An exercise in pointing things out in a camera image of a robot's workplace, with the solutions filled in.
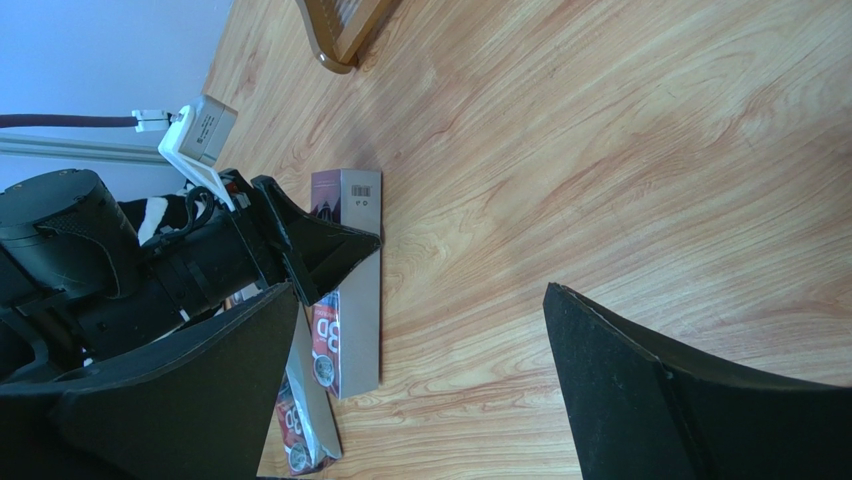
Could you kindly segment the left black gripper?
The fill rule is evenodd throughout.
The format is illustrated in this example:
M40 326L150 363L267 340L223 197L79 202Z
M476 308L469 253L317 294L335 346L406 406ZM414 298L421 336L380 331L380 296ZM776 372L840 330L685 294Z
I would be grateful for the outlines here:
M205 187L120 203L140 282L126 297L80 302L85 346L147 345L210 318L251 284L289 283L313 305L381 246L375 233L309 214L269 176L248 182L227 169L220 178L234 210Z

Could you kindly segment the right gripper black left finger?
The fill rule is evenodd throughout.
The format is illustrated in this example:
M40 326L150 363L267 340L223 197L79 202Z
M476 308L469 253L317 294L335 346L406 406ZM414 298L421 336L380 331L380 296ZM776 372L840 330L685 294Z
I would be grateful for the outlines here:
M45 382L1 388L5 479L252 479L299 303L271 287Z

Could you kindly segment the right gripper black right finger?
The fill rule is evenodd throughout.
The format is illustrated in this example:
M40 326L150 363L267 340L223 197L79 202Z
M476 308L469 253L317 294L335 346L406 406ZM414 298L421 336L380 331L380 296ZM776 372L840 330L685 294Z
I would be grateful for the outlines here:
M847 479L851 391L711 355L552 283L552 355L586 479Z

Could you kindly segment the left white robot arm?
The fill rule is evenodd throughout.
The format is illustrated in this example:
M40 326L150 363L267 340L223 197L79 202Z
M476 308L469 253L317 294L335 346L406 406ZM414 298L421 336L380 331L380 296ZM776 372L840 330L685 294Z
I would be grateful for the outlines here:
M381 245L298 207L268 176L190 190L181 227L140 241L91 170L50 172L1 195L1 379L41 382L149 345L216 314L248 285L304 304Z

